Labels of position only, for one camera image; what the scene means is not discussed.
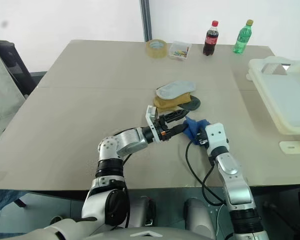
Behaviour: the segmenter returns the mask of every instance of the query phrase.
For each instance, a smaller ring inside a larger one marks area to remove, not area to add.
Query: beige tabletop
[[[94,178],[99,142],[121,130],[147,125],[145,111],[155,89],[175,80],[196,83],[201,106],[192,119],[223,123],[230,151],[250,186],[300,184],[300,155],[285,155],[282,140],[254,84],[248,62],[273,55],[248,46],[242,55],[217,45],[213,56],[192,45],[186,61],[153,59],[145,43],[74,40],[25,101],[0,139],[0,189],[87,190]],[[180,134],[132,155],[124,166],[131,189],[199,186],[185,161]],[[189,149],[203,178],[207,154]],[[214,171],[209,186],[221,186]]]

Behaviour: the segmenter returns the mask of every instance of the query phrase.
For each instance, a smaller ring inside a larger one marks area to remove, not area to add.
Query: green bottle
[[[246,21],[245,26],[240,30],[236,43],[233,47],[233,52],[236,54],[242,54],[246,48],[246,45],[251,37],[252,31],[251,26],[254,23],[253,20],[249,19]]]

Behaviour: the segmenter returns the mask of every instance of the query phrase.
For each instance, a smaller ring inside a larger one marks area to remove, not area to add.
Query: coca-cola bottle
[[[212,26],[206,32],[205,42],[203,46],[203,54],[206,56],[214,54],[215,46],[217,44],[217,39],[219,36],[217,26],[218,21],[212,21]]]

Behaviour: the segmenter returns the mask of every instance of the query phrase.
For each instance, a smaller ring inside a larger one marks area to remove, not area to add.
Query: yellow bottle cap
[[[248,21],[246,21],[246,25],[248,26],[252,26],[252,24],[254,23],[253,20],[249,19]]]

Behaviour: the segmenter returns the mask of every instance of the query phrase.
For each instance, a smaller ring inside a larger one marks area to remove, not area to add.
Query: tape roll
[[[167,56],[167,43],[159,39],[147,41],[146,53],[155,59],[164,58]]]

